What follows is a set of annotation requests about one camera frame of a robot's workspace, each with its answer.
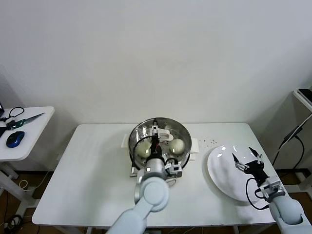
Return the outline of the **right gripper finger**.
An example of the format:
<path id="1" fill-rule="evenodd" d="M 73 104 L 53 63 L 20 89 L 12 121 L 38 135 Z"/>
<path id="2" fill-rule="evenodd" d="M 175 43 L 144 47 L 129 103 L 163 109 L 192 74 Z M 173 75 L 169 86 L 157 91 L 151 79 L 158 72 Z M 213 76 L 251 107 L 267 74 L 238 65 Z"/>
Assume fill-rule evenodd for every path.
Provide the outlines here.
<path id="1" fill-rule="evenodd" d="M 246 164 L 244 164 L 244 163 L 241 163 L 234 154 L 232 154 L 232 156 L 233 156 L 233 159 L 234 159 L 234 162 L 235 162 L 235 167 L 238 170 L 245 171 L 245 170 L 248 169 L 248 166 Z"/>
<path id="2" fill-rule="evenodd" d="M 249 150 L 251 151 L 251 154 L 256 158 L 256 160 L 249 162 L 248 165 L 262 166 L 263 165 L 262 154 L 259 154 L 255 149 L 251 147 L 249 147 Z"/>

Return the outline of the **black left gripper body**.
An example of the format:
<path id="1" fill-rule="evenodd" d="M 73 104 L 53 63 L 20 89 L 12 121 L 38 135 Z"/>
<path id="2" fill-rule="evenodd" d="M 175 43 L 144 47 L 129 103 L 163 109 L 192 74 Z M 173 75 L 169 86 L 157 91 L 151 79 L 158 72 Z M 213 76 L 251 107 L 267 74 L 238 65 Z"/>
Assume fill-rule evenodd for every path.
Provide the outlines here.
<path id="1" fill-rule="evenodd" d="M 151 143 L 151 147 L 150 147 L 150 156 L 148 157 L 148 159 L 153 159 L 153 158 L 163 159 L 162 149 L 159 145 L 159 139 L 157 136 L 152 136 L 152 143 Z"/>

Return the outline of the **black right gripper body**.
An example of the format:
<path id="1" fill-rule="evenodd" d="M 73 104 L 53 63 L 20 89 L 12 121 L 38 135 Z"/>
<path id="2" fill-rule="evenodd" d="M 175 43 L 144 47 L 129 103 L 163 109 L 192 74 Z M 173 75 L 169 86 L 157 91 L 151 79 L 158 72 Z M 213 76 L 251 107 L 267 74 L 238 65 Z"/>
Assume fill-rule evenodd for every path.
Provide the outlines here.
<path id="1" fill-rule="evenodd" d="M 264 172 L 264 163 L 258 162 L 257 160 L 247 163 L 246 169 L 244 169 L 244 173 L 252 175 L 257 183 L 264 183 L 266 179 L 269 177 Z"/>

